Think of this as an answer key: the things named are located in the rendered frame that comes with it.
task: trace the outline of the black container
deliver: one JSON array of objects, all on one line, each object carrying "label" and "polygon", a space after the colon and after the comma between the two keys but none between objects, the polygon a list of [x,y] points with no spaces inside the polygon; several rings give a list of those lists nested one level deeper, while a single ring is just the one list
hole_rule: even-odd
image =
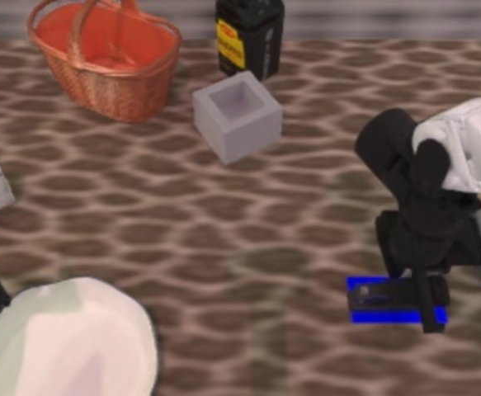
[{"label": "black container", "polygon": [[216,0],[220,70],[250,70],[260,81],[277,73],[284,15],[282,0]]}]

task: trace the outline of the wall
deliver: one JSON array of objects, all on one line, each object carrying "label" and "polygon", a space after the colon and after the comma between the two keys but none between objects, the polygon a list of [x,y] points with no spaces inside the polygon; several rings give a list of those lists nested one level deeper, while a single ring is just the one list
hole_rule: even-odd
[{"label": "wall", "polygon": [[[35,0],[0,0],[0,39],[26,36]],[[287,0],[285,37],[481,38],[481,0]],[[187,39],[214,36],[214,0],[139,0]]]}]

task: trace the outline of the blue box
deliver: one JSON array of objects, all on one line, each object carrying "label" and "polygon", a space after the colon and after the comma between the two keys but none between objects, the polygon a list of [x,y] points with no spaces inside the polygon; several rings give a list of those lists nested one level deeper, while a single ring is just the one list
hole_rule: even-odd
[{"label": "blue box", "polygon": [[[348,276],[347,290],[354,290],[365,283],[380,283],[386,281],[387,276]],[[447,323],[446,307],[435,307],[438,323]],[[417,309],[393,309],[381,311],[351,311],[350,320],[354,324],[418,324],[422,322]]]}]

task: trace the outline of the gray cube box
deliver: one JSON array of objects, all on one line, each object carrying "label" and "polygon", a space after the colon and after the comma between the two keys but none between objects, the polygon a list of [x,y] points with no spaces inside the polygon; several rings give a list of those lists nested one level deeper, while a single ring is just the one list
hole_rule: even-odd
[{"label": "gray cube box", "polygon": [[224,164],[276,143],[282,106],[249,71],[192,94],[194,123]]}]

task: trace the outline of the basket handle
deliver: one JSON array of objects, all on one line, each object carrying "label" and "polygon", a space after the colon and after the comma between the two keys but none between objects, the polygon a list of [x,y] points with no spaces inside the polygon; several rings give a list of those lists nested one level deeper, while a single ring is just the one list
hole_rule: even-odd
[{"label": "basket handle", "polygon": [[[68,60],[77,68],[82,68],[84,65],[84,54],[81,49],[81,33],[88,15],[90,15],[90,12],[98,2],[99,0],[86,0],[72,20],[68,36]],[[135,0],[120,0],[120,3],[121,8],[125,12],[128,12],[129,14],[139,14],[139,9]]]}]

